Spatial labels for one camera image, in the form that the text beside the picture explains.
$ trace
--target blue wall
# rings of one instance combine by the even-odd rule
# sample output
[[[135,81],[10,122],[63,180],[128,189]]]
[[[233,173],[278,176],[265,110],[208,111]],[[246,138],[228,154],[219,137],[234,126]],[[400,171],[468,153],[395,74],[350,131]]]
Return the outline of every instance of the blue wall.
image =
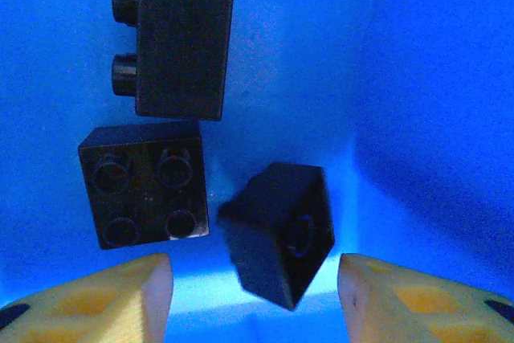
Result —
[[[514,3],[376,0],[357,158],[425,224],[514,280]]]

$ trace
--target yellow object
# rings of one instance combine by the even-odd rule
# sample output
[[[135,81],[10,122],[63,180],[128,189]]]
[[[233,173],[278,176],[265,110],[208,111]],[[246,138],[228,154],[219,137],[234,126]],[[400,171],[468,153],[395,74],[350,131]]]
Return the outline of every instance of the yellow object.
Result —
[[[149,255],[9,304],[30,309],[0,342],[161,343],[172,292],[168,256]]]
[[[492,292],[363,255],[341,256],[337,287],[351,343],[514,342]]]

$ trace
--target lego stud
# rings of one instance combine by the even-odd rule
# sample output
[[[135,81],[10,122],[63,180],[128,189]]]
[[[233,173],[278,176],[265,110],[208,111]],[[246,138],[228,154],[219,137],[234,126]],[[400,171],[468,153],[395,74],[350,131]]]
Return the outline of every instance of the lego stud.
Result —
[[[169,214],[165,231],[171,239],[184,239],[196,229],[196,220],[188,210],[176,210]]]
[[[166,148],[157,164],[157,179],[168,189],[178,190],[190,183],[193,169],[187,151],[173,153]]]
[[[111,247],[130,247],[137,243],[140,227],[128,217],[111,220],[105,227],[104,238]]]
[[[298,258],[304,257],[311,247],[314,236],[314,220],[310,214],[298,217],[288,228],[286,242],[289,251]]]
[[[114,154],[104,155],[95,165],[93,185],[103,194],[118,194],[129,186],[129,162]]]
[[[127,26],[137,25],[137,0],[112,0],[114,20]]]
[[[137,56],[114,55],[112,60],[112,90],[117,96],[136,96]]]

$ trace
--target blue floor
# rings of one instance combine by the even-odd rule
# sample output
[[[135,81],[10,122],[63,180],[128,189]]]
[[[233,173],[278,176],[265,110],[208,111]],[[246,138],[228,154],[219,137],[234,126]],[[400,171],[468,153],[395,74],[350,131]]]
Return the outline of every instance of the blue floor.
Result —
[[[296,312],[243,292],[221,232],[101,251],[76,148],[135,116],[110,0],[0,0],[0,305],[154,252],[166,341],[347,341],[360,252],[514,298],[513,0],[235,0],[223,119],[202,122],[211,224],[271,161],[327,170],[337,243]]]

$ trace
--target blue surface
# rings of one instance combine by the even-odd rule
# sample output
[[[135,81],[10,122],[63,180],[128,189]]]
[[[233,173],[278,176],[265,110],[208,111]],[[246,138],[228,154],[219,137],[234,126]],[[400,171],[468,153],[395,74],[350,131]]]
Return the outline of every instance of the blue surface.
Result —
[[[148,253],[176,278],[169,341],[346,341],[356,251],[514,297],[512,0],[236,0],[211,224],[271,161],[327,169],[337,244],[298,310],[241,291],[220,231],[101,251],[77,145],[137,117],[110,87],[135,31],[110,0],[1,0],[0,304]]]

